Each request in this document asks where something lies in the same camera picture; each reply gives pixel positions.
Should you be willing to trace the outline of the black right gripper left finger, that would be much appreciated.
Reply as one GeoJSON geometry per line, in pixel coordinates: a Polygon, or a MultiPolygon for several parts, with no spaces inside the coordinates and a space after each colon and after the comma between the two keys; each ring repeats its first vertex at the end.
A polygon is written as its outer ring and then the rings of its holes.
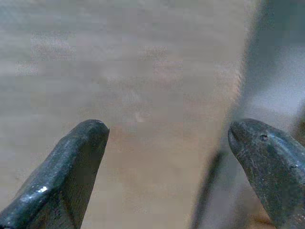
{"type": "Polygon", "coordinates": [[[0,229],[81,229],[109,133],[96,119],[75,126],[0,211],[0,229]]]}

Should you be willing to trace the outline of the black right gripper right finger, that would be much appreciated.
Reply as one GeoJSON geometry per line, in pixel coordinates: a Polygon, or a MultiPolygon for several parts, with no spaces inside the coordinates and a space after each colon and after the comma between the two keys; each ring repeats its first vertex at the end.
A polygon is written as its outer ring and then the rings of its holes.
{"type": "Polygon", "coordinates": [[[276,229],[305,229],[305,147],[255,119],[232,122],[228,144],[276,229]]]}

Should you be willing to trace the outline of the small grey steel fridge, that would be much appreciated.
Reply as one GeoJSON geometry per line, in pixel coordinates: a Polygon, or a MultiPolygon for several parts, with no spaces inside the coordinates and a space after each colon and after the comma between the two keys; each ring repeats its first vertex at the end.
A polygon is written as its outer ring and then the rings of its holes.
{"type": "Polygon", "coordinates": [[[305,0],[261,0],[242,62],[233,120],[294,133],[305,119],[305,0]]]}

